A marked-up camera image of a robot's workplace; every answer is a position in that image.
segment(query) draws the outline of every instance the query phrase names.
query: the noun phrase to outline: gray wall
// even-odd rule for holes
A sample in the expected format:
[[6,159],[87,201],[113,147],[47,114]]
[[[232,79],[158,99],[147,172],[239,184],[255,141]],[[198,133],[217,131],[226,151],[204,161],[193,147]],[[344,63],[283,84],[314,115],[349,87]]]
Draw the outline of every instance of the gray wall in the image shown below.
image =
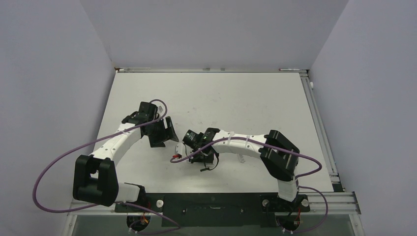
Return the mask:
[[367,235],[417,235],[415,0],[350,0],[310,77]]
[[117,67],[310,68],[348,0],[81,0]]
[[[79,1],[9,0],[0,71],[0,235],[59,235],[66,214],[36,208],[33,184],[56,156],[96,137],[114,69]],[[46,174],[42,204],[69,207],[80,153]]]

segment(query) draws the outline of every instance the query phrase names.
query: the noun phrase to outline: cable tie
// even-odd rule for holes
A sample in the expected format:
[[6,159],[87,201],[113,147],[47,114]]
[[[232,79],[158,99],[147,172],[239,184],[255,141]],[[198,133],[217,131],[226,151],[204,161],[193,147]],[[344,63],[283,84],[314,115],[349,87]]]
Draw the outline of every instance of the cable tie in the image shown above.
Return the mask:
[[227,146],[229,147],[229,150],[231,153],[233,153],[233,150],[230,148],[230,140],[233,137],[233,135],[235,135],[235,133],[233,131],[229,132],[229,138],[227,139]]
[[245,143],[245,148],[247,147],[247,140],[249,139],[250,135],[246,135],[246,143]]

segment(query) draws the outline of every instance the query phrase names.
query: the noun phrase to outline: white enclosure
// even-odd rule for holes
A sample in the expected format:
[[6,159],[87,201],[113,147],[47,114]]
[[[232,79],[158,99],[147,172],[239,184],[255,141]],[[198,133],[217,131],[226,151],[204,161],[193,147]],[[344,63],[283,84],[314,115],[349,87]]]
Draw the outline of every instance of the white enclosure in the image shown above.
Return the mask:
[[[180,139],[210,126],[282,131],[325,167],[301,184],[356,192],[340,206],[357,207],[342,213],[357,236],[360,214],[367,235],[417,235],[416,9],[415,0],[0,1],[0,235],[59,235],[63,226],[70,234],[78,212],[36,208],[36,177],[154,98],[167,102]],[[118,73],[110,93],[115,67],[211,73]],[[212,73],[221,68],[304,71],[301,83],[297,74]],[[42,204],[74,206],[74,161],[91,150],[51,168],[39,186]],[[119,180],[150,192],[276,191],[258,159],[222,155],[215,171],[201,173],[198,165],[170,164],[173,152],[173,142],[151,149],[140,140],[118,166]],[[313,168],[300,161],[300,172]]]
[[[302,154],[323,164],[318,173],[301,177],[300,185],[333,191],[298,73],[117,73],[98,136],[114,133],[141,101],[155,98],[167,103],[180,140],[188,129],[209,127],[248,135],[282,132]],[[150,148],[147,137],[134,144],[117,166],[118,180],[160,193],[277,191],[260,159],[245,157],[240,163],[236,155],[222,154],[216,170],[200,172],[198,163],[170,163],[176,143],[166,145]],[[299,173],[315,168],[300,158]]]

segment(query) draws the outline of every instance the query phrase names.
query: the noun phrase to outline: glass panel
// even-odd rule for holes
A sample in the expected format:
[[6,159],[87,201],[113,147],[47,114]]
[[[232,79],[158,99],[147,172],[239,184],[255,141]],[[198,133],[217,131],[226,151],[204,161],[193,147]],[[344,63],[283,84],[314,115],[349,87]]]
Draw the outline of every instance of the glass panel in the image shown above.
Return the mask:
[[[321,220],[321,215],[301,216],[299,229],[314,226]],[[167,229],[161,226],[161,218],[153,216],[148,227],[143,232],[154,232]],[[73,236],[132,236],[127,233],[126,216],[78,216]],[[280,228],[260,228],[259,226],[243,227],[184,227],[178,231],[165,233],[166,236],[178,235],[239,235],[239,236],[277,236],[281,235]],[[320,227],[301,234],[306,236],[353,236],[354,231],[348,215],[329,215]]]

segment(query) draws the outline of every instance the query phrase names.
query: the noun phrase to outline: screw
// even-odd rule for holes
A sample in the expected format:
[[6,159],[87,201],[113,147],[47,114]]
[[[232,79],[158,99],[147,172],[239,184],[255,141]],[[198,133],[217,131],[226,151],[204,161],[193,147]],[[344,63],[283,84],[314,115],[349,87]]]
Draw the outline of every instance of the screw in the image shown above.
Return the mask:
[[156,201],[156,207],[157,208],[161,208],[162,206],[164,206],[164,201],[163,200]]
[[269,200],[268,200],[268,199],[264,199],[264,200],[262,201],[262,205],[263,205],[264,207],[266,207],[268,204],[269,204]]
[[302,201],[301,201],[301,205],[303,205],[304,207],[308,207],[308,205],[309,205],[310,203],[308,202],[308,200],[307,199],[303,199]]

